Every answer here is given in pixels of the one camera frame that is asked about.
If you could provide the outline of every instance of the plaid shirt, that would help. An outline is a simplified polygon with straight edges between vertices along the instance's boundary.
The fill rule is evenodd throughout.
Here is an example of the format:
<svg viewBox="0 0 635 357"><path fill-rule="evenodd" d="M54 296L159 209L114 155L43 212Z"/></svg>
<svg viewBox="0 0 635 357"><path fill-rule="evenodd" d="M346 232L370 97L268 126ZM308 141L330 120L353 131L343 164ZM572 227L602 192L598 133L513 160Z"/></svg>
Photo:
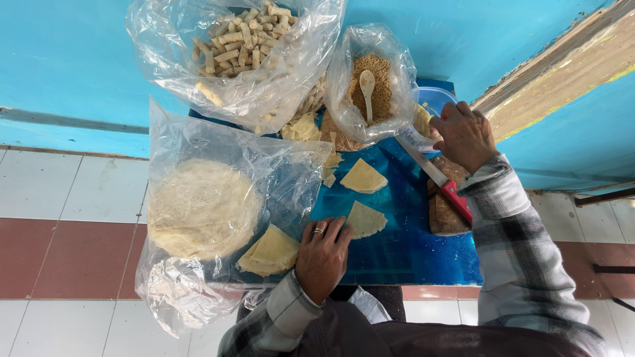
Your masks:
<svg viewBox="0 0 635 357"><path fill-rule="evenodd" d="M573 298L575 283L503 154L459 186L474 216L472 231L481 263L479 325L523 327L604 356L604 340L589 311ZM219 356L275 356L294 350L322 306L304 294L294 271L221 340Z"/></svg>

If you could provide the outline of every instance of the white plastic spoon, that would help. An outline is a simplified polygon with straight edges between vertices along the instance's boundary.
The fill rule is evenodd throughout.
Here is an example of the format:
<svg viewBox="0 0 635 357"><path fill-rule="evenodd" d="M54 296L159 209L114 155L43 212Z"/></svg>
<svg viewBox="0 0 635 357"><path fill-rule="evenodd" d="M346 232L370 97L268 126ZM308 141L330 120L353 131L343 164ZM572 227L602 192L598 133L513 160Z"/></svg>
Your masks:
<svg viewBox="0 0 635 357"><path fill-rule="evenodd" d="M373 122L373 107L370 102L370 97L375 89L375 75L368 69L359 75L359 86L361 92L364 94L364 100L366 101L366 117L367 122Z"/></svg>

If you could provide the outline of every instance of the blue wall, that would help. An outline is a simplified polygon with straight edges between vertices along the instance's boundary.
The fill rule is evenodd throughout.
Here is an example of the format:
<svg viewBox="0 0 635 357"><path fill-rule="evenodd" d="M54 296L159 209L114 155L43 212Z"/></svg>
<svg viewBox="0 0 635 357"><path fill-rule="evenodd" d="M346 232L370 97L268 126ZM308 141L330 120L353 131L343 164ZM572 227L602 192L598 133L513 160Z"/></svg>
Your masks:
<svg viewBox="0 0 635 357"><path fill-rule="evenodd" d="M528 189L588 189L635 180L634 94L631 72L504 140L498 149Z"/></svg>
<svg viewBox="0 0 635 357"><path fill-rule="evenodd" d="M562 34L578 13L612 2L349 0L345 25L385 22L409 46L419 77L452 81L457 96L471 101ZM5 1L0 106L147 126L151 94L165 109L186 113L185 105L137 69L123 27L128 5L128 0ZM25 137L40 132L49 135ZM144 140L131 142L127 135L0 121L0 144L147 157Z"/></svg>
<svg viewBox="0 0 635 357"><path fill-rule="evenodd" d="M3 1L0 105L147 126L148 94L186 106L147 82L123 27L128 0Z"/></svg>

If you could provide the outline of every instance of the knife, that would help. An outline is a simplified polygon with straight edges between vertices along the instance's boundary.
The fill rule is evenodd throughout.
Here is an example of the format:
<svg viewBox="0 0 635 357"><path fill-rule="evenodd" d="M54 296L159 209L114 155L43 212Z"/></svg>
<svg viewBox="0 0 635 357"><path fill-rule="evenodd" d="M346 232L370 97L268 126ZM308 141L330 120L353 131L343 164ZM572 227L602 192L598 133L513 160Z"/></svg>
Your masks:
<svg viewBox="0 0 635 357"><path fill-rule="evenodd" d="M430 176L432 181L436 183L441 188L441 193L445 196L450 203L457 209L459 213L465 219L472 224L472 212L467 207L467 200L465 198L461 198L457 196L457 184L453 180L448 180L443 172L439 170L436 166L434 166L430 160L428 160L419 150L417 150L414 146L412 146L404 137L401 135L395 136L397 142L403 147L403 149L412 157L415 162L425 171L425 173Z"/></svg>

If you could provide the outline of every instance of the tiled floor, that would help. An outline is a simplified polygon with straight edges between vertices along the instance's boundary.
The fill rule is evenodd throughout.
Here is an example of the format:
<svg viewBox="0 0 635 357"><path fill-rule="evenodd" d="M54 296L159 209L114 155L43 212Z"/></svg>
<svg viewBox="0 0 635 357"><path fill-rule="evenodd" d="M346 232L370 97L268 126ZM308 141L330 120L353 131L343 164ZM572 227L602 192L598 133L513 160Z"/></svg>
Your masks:
<svg viewBox="0 0 635 357"><path fill-rule="evenodd" d="M635 313L610 300L581 300L609 357L635 356ZM635 304L635 299L627 300ZM476 325L475 300L406 301L410 322ZM214 356L236 313L174 339L139 300L0 300L0 357Z"/></svg>
<svg viewBox="0 0 635 357"><path fill-rule="evenodd" d="M228 316L176 340L134 291L147 228L148 162L0 150L0 357L212 356ZM635 201L574 207L565 194L530 195L560 247L578 299L635 304ZM478 286L404 286L412 322L478 322ZM583 300L610 356L635 357L635 313Z"/></svg>

